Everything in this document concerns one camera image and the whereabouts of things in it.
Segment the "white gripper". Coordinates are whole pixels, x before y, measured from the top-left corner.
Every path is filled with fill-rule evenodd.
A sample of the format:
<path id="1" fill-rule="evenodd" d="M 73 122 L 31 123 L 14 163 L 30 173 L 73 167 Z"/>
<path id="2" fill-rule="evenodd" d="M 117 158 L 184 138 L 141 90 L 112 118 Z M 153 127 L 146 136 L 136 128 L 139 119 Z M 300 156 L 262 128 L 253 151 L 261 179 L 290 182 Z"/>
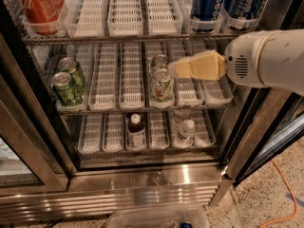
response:
<path id="1" fill-rule="evenodd" d="M 263 88 L 258 71 L 260 53 L 270 36 L 269 31 L 255 31 L 240 35 L 225 49 L 225 59 L 214 50 L 206 50 L 191 57 L 184 57 L 168 65 L 174 78 L 218 81 L 226 74 L 237 85 Z"/>

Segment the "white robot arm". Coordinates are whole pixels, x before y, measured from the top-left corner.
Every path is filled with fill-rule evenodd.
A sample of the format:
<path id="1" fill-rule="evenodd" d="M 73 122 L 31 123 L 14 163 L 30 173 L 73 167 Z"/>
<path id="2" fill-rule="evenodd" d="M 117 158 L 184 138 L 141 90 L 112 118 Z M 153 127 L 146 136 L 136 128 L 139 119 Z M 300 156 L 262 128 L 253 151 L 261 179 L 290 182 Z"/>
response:
<path id="1" fill-rule="evenodd" d="M 304 29 L 263 30 L 240 35 L 223 54 L 205 50 L 168 65 L 175 78 L 272 87 L 304 95 Z"/>

